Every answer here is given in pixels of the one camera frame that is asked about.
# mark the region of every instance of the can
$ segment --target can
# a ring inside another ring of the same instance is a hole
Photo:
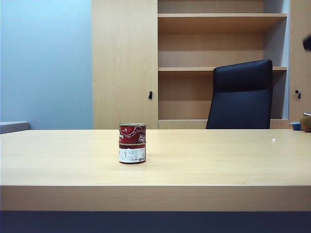
[[[141,164],[146,162],[146,143],[119,143],[119,162],[123,164]]]
[[[119,143],[140,144],[146,143],[146,124],[121,123],[119,124]]]

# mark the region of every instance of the black door handle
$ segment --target black door handle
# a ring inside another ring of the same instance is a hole
[[[149,97],[148,99],[152,100],[152,91],[149,91]]]
[[[298,98],[298,99],[301,99],[301,93],[299,92],[299,90],[295,90],[295,93],[298,94],[298,95],[297,95],[297,98]]]

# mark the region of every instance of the cabinet door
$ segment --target cabinet door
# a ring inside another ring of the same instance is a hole
[[[292,0],[290,20],[290,120],[296,121],[311,112],[311,51],[304,51],[302,45],[311,34],[311,1]]]
[[[157,129],[157,0],[93,0],[92,59],[94,129]]]

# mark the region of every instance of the white label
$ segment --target white label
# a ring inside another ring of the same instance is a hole
[[[119,161],[124,163],[137,163],[146,160],[145,148],[121,149],[119,148]]]

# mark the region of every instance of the tin can lid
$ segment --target tin can lid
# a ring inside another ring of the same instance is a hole
[[[122,126],[147,126],[147,124],[144,124],[144,123],[120,123],[119,125],[122,125]]]
[[[144,143],[131,143],[131,144],[129,144],[129,143],[119,143],[119,145],[122,145],[122,146],[141,146],[141,145],[145,145],[146,144],[146,142],[144,142]]]

